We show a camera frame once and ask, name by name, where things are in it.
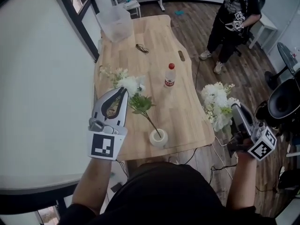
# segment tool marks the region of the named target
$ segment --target white vase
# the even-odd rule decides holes
[[[161,137],[158,135],[157,131],[154,129],[150,136],[150,143],[157,148],[163,148],[163,146],[166,145],[166,143],[168,142],[168,134],[166,131],[162,130],[162,129],[157,129],[159,134],[161,135]]]

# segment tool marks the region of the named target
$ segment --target person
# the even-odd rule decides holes
[[[242,22],[244,28],[232,30],[230,27],[229,30],[226,25],[237,20],[235,14],[238,12],[241,12],[245,18]],[[224,0],[215,18],[207,50],[200,55],[200,58],[205,60],[211,57],[211,54],[223,41],[223,47],[214,68],[214,72],[220,74],[223,65],[234,53],[235,48],[245,40],[248,40],[251,25],[259,21],[260,18],[261,9],[259,0]]]
[[[255,213],[256,163],[249,154],[239,153],[226,207],[191,166],[146,163],[116,192],[105,212],[99,214],[112,162],[92,158],[59,225],[276,224],[274,219]]]

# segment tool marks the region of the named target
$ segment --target office chair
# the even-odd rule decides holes
[[[265,3],[266,3],[266,0],[259,0],[259,7],[260,7],[260,10],[262,10],[262,8],[264,7]],[[252,27],[253,27],[255,24],[256,24],[256,23],[252,24],[252,25],[250,26],[249,30],[251,30]],[[249,41],[249,39],[250,39],[250,36],[249,36],[249,35],[246,36],[246,37],[244,38],[242,44],[245,45],[245,44]],[[242,56],[242,53],[240,52],[240,50],[239,50],[237,47],[235,48],[235,51],[234,51],[234,52],[235,52],[239,57]]]

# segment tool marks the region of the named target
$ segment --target blue object on floor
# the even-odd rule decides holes
[[[175,11],[175,14],[176,15],[182,15],[182,14],[184,14],[184,11]]]

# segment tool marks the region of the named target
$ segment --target black pants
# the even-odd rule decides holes
[[[208,40],[207,50],[210,53],[214,52],[221,42],[223,46],[219,55],[219,61],[226,63],[233,55],[235,48],[242,43],[242,39],[237,32],[229,31],[217,15]]]

